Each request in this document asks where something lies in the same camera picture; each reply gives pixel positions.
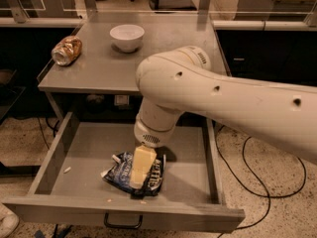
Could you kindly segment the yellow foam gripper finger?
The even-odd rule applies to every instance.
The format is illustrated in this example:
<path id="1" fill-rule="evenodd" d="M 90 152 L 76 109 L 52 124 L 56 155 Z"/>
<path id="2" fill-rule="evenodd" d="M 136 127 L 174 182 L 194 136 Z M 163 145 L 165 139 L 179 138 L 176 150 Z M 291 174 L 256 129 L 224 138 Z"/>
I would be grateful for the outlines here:
<path id="1" fill-rule="evenodd" d="M 130 187 L 140 189 L 157 157 L 153 148 L 140 146 L 135 149 L 130 175 Z"/>

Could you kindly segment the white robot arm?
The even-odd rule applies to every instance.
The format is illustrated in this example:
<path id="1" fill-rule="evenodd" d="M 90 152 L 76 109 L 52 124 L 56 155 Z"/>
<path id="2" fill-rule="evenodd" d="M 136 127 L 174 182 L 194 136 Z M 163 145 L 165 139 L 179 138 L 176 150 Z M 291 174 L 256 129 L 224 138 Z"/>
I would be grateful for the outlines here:
<path id="1" fill-rule="evenodd" d="M 136 70 L 143 95 L 136 139 L 164 146 L 179 117 L 198 114 L 317 163 L 314 87 L 221 75 L 208 55 L 188 46 L 144 59 Z"/>

